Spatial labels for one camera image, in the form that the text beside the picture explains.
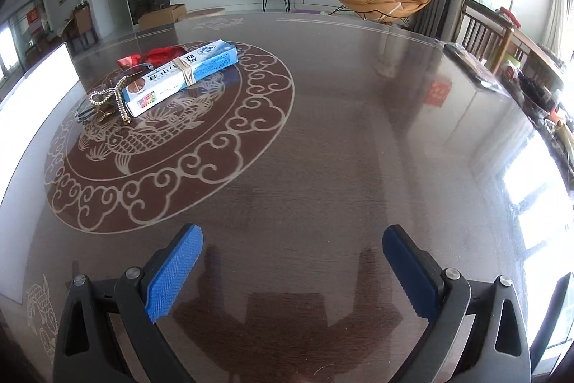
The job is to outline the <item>white cardboard sorting box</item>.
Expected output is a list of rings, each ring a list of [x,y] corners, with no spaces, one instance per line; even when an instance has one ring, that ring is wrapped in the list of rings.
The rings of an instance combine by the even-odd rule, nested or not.
[[[29,251],[46,204],[52,136],[84,96],[62,45],[25,73],[1,103],[1,296],[16,303],[22,302]]]

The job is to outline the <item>blue toothpaste box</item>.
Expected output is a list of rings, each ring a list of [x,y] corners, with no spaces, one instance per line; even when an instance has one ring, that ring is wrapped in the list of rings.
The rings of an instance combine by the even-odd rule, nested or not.
[[[217,40],[179,55],[138,77],[123,90],[123,103],[134,118],[176,92],[189,88],[238,62],[235,46]]]

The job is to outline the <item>red fabric pouch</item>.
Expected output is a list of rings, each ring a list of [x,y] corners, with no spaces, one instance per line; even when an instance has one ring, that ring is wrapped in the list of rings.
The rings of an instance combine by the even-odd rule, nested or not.
[[[187,52],[182,46],[172,46],[165,48],[154,48],[153,50],[146,53],[146,55],[139,55],[135,53],[134,55],[128,55],[117,60],[117,64],[122,70],[127,70],[130,67],[136,65],[149,63],[154,68],[160,67],[161,65],[167,64],[173,58],[177,58],[184,55]]]

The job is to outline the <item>wooden side chair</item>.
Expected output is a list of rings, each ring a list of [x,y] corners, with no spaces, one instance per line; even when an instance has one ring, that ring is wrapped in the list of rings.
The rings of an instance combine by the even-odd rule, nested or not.
[[[475,0],[462,0],[451,41],[496,74],[513,39],[515,25]]]

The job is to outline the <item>cardboard box on floor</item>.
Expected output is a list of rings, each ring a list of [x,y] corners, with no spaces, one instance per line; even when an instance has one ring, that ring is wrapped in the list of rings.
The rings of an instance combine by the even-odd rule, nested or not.
[[[184,4],[175,4],[159,9],[157,11],[150,11],[139,18],[138,27],[140,30],[147,30],[167,24],[175,23],[186,15],[187,10]]]

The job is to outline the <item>wooden dining chair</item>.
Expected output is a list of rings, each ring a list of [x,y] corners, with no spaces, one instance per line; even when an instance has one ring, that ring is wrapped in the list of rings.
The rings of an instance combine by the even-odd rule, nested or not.
[[[86,50],[91,44],[98,42],[98,36],[93,23],[90,5],[88,2],[80,4],[74,11],[74,21],[80,42]]]

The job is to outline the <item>oval wooden tray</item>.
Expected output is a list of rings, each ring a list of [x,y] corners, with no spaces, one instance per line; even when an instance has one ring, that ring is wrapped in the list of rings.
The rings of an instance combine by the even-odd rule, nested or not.
[[[185,15],[180,15],[179,21],[183,19],[205,18],[214,17],[215,15],[223,15],[226,12],[225,8],[206,8],[195,11],[189,11]]]

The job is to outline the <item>purple floor mat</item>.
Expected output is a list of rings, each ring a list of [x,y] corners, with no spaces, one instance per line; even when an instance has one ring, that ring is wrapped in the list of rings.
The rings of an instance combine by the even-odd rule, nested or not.
[[[305,14],[305,15],[329,15],[329,11],[308,10],[308,9],[296,9],[292,11],[292,13]]]

